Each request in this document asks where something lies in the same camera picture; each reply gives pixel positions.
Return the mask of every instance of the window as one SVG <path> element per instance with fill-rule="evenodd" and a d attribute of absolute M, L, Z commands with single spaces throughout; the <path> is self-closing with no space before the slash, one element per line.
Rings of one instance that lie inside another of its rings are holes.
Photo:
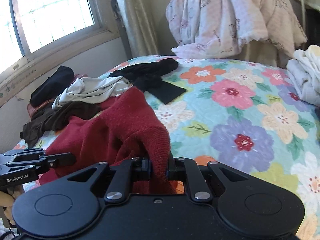
<path fill-rule="evenodd" d="M 14 32 L 9 0 L 0 0 L 0 72 L 22 57 Z"/>
<path fill-rule="evenodd" d="M 62 37 L 100 28 L 90 1 L 0 0 L 0 73 L 21 57 L 33 60 Z"/>
<path fill-rule="evenodd" d="M 111 0 L 0 0 L 0 107 L 54 67 L 119 36 Z"/>

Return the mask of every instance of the window frame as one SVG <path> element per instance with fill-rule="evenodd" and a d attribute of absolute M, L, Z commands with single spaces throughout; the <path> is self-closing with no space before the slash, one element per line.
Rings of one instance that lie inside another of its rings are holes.
<path fill-rule="evenodd" d="M 42 74 L 68 59 L 107 41 L 120 37 L 111 0 L 88 0 L 94 24 L 63 36 L 30 52 L 20 21 L 17 0 L 12 0 L 25 56 L 0 73 L 0 107 Z"/>

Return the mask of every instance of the purple flower pattern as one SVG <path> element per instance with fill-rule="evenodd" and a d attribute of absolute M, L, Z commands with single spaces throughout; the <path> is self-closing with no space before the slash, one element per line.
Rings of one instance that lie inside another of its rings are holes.
<path fill-rule="evenodd" d="M 310 112 L 310 105 L 307 102 L 300 100 L 297 91 L 293 86 L 277 86 L 279 96 L 290 106 L 295 106 L 300 112 Z"/>
<path fill-rule="evenodd" d="M 245 118 L 237 122 L 230 117 L 227 124 L 215 126 L 210 145 L 220 152 L 219 162 L 246 173 L 266 171 L 274 158 L 272 137 Z"/>

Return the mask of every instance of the wall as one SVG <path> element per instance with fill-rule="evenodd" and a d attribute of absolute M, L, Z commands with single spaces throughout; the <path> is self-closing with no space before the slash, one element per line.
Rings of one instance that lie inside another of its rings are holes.
<path fill-rule="evenodd" d="M 127 60 L 120 38 L 89 49 L 61 65 L 72 68 L 75 74 L 99 77 L 114 66 Z M 38 88 L 58 67 L 42 75 L 20 91 L 0 108 L 0 153 L 4 153 L 20 141 L 23 124 L 30 121 L 27 105 L 31 93 Z"/>
<path fill-rule="evenodd" d="M 158 34 L 160 54 L 174 55 L 171 49 L 177 46 L 165 17 L 165 10 L 170 0 L 150 0 L 151 11 L 153 12 L 153 19 L 155 21 L 156 30 Z"/>

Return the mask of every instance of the beige curtain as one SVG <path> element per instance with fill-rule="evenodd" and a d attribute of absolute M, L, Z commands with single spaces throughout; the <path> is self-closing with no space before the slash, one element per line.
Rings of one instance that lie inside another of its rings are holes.
<path fill-rule="evenodd" d="M 133 57 L 159 54 L 150 0 L 117 0 Z"/>
<path fill-rule="evenodd" d="M 261 63 L 268 66 L 286 68 L 289 58 L 273 44 L 263 41 L 250 41 L 243 46 L 240 54 L 229 57 L 242 61 Z"/>

